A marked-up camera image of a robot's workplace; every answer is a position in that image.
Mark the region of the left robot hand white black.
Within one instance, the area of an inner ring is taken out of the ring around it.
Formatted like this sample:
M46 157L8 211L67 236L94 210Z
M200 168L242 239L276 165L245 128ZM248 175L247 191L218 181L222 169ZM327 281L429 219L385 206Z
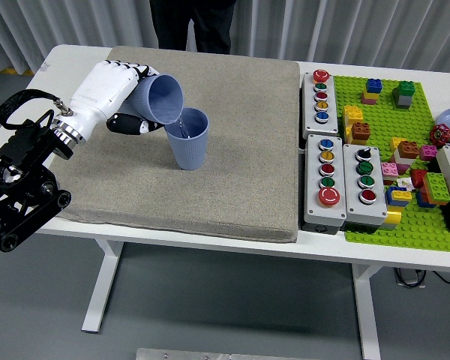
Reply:
M91 138L96 125L105 123L118 134L140 135L162 125L150 115L140 115L128 99L140 82L158 72L147 65L105 60L96 64L72 95L72 115L56 118L77 143Z

